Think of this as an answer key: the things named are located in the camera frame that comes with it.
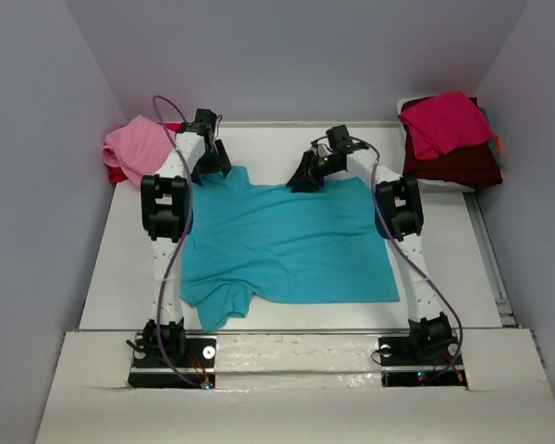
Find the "turquoise t shirt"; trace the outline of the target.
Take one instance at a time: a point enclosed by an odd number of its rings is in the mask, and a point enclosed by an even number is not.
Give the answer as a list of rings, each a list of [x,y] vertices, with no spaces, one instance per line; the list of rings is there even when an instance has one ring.
[[[243,166],[208,176],[194,190],[181,298],[205,331],[246,317],[254,296],[285,304],[398,302],[374,216],[359,179],[293,193],[253,185]]]

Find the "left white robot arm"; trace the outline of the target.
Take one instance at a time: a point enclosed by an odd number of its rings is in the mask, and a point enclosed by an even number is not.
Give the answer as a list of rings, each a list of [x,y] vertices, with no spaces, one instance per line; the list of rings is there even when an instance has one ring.
[[[139,186],[142,227],[154,258],[154,308],[139,350],[173,364],[187,348],[177,266],[194,220],[194,188],[205,176],[225,177],[231,170],[224,145],[216,141],[218,120],[212,110],[199,108],[194,120],[174,132],[145,117],[129,124],[129,176]]]

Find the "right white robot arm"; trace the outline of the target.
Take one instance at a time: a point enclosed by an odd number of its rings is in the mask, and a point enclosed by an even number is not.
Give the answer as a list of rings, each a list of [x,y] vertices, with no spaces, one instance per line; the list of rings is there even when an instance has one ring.
[[[408,310],[409,333],[403,349],[418,363],[446,355],[447,366],[454,365],[462,351],[463,324],[427,273],[422,243],[425,218],[417,180],[384,166],[374,145],[338,125],[310,142],[287,187],[293,193],[320,191],[326,177],[342,171],[368,188],[376,230],[394,253]]]

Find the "magenta t shirt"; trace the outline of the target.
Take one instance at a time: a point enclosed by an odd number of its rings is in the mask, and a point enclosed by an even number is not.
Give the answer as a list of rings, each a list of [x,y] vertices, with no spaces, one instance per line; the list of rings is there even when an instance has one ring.
[[[479,108],[463,92],[426,98],[403,108],[399,120],[407,127],[418,160],[434,160],[457,149],[489,142],[494,133]]]

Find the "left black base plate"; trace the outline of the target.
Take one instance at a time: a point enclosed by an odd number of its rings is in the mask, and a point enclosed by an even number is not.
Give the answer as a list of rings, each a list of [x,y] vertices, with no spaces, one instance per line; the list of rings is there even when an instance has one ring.
[[[134,389],[213,389],[216,384],[216,337],[189,335],[184,354],[176,358],[167,354],[184,379],[167,365],[157,347],[146,354],[142,335],[138,333],[132,348],[128,384]]]

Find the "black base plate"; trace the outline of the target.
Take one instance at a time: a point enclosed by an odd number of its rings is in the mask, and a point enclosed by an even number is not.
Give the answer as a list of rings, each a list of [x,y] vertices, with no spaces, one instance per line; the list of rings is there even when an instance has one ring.
[[[404,336],[384,336],[378,339],[371,359],[381,370],[384,388],[462,387],[466,388],[467,376],[463,358],[450,362],[458,350],[458,340],[422,356],[410,347]]]
[[[134,389],[213,389],[216,384],[216,337],[189,335],[184,354],[176,358],[167,354],[184,379],[167,365],[157,347],[146,354],[142,335],[138,333],[132,348],[128,384]]]

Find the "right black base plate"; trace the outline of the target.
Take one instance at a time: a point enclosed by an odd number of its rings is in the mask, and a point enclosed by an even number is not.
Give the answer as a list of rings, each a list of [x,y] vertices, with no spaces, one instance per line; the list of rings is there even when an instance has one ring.
[[[371,359],[381,370],[384,388],[462,387],[466,388],[467,376],[463,358],[450,362],[458,350],[458,340],[422,356],[410,347],[404,336],[384,336],[378,339]]]

